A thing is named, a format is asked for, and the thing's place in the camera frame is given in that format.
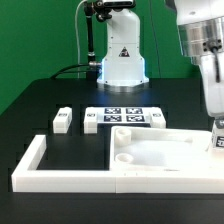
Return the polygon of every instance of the small white box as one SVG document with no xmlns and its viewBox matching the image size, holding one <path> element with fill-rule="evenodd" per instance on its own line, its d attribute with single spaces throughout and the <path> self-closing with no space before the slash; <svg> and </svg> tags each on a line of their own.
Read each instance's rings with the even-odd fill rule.
<svg viewBox="0 0 224 224">
<path fill-rule="evenodd" d="M 85 134 L 96 134 L 97 133 L 97 108 L 88 107 L 86 108 L 85 119 L 84 119 L 84 133 Z"/>
<path fill-rule="evenodd" d="M 72 121 L 72 109 L 69 107 L 60 108 L 54 121 L 53 129 L 55 134 L 65 134 Z"/>
<path fill-rule="evenodd" d="M 158 107 L 152 107 L 149 111 L 150 125 L 152 128 L 166 128 L 166 120 L 163 112 Z"/>
</svg>

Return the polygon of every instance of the cable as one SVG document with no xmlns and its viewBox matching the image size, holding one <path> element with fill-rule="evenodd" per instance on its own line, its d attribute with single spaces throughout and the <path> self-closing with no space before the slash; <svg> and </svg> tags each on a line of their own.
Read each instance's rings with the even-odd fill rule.
<svg viewBox="0 0 224 224">
<path fill-rule="evenodd" d="M 158 41 L 157 41 L 157 37 L 156 37 L 156 31 L 155 31 L 155 26 L 154 26 L 153 16 L 152 16 L 152 0 L 149 0 L 149 13 L 150 13 L 153 37 L 154 37 L 154 41 L 155 41 L 155 45 L 156 45 L 156 54 L 157 54 L 157 64 L 158 64 L 158 70 L 159 70 L 159 77 L 161 79 L 162 76 L 161 76 L 161 68 L 160 68 L 159 47 L 158 47 Z"/>
<path fill-rule="evenodd" d="M 86 71 L 60 72 L 60 73 L 58 73 L 58 76 L 59 76 L 59 75 L 62 75 L 62 74 L 74 74 L 74 73 L 85 73 L 85 72 L 88 72 L 88 71 L 86 70 Z"/>
<path fill-rule="evenodd" d="M 89 66 L 89 64 L 78 64 L 78 65 L 71 65 L 71 66 L 68 66 L 68 67 L 65 67 L 61 70 L 59 70 L 57 73 L 55 73 L 54 75 L 52 75 L 50 77 L 50 79 L 52 80 L 55 80 L 57 78 L 57 76 L 59 76 L 60 74 L 63 74 L 65 73 L 66 71 L 68 71 L 69 69 L 72 69 L 72 68 L 80 68 L 80 67 L 85 67 L 85 66 Z"/>
<path fill-rule="evenodd" d="M 80 64 L 81 56 L 80 56 L 80 41 L 79 41 L 79 29 L 78 29 L 78 14 L 79 10 L 84 2 L 87 2 L 87 0 L 82 0 L 79 5 L 76 8 L 75 13 L 75 32 L 76 32 L 76 43 L 77 43 L 77 53 L 78 53 L 78 64 Z"/>
</svg>

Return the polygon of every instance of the white frame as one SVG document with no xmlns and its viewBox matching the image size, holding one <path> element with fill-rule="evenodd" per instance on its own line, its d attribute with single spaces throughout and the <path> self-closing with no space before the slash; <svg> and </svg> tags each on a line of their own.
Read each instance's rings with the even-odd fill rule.
<svg viewBox="0 0 224 224">
<path fill-rule="evenodd" d="M 46 136 L 35 136 L 12 174 L 14 192 L 224 193 L 223 170 L 206 172 L 36 170 L 46 148 Z"/>
</svg>

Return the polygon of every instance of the warning label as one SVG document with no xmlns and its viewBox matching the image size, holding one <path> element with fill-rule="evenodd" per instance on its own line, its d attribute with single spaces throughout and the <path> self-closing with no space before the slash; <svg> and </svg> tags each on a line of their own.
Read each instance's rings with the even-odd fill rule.
<svg viewBox="0 0 224 224">
<path fill-rule="evenodd" d="M 128 53 L 128 50 L 126 49 L 126 47 L 123 48 L 123 50 L 119 54 L 119 57 L 130 57 L 130 55 Z"/>
</svg>

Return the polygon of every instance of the black cable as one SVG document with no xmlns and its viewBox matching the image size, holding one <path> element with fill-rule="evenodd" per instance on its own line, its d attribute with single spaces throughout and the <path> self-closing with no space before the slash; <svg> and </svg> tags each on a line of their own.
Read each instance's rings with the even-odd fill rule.
<svg viewBox="0 0 224 224">
<path fill-rule="evenodd" d="M 87 70 L 86 71 L 70 71 L 70 72 L 60 72 L 58 73 L 58 76 L 59 75 L 62 75 L 62 74 L 74 74 L 74 73 L 86 73 L 88 72 Z"/>
<path fill-rule="evenodd" d="M 63 74 L 65 73 L 67 70 L 70 70 L 72 68 L 80 68 L 80 67 L 85 67 L 85 66 L 89 66 L 89 64 L 78 64 L 78 65 L 71 65 L 71 66 L 68 66 L 68 67 L 65 67 L 65 68 L 62 68 L 61 70 L 59 70 L 57 73 L 55 73 L 54 75 L 52 75 L 50 77 L 50 79 L 53 79 L 55 80 L 57 78 L 57 76 L 59 76 L 60 74 Z"/>
<path fill-rule="evenodd" d="M 149 14 L 150 14 L 150 20 L 151 20 L 151 25 L 152 25 L 153 37 L 154 37 L 154 41 L 155 41 L 155 45 L 156 45 L 156 54 L 157 54 L 157 64 L 158 64 L 158 70 L 159 70 L 159 77 L 161 79 L 162 76 L 161 76 L 161 68 L 160 68 L 159 47 L 158 47 L 156 30 L 155 30 L 153 16 L 152 16 L 152 0 L 149 0 Z"/>
</svg>

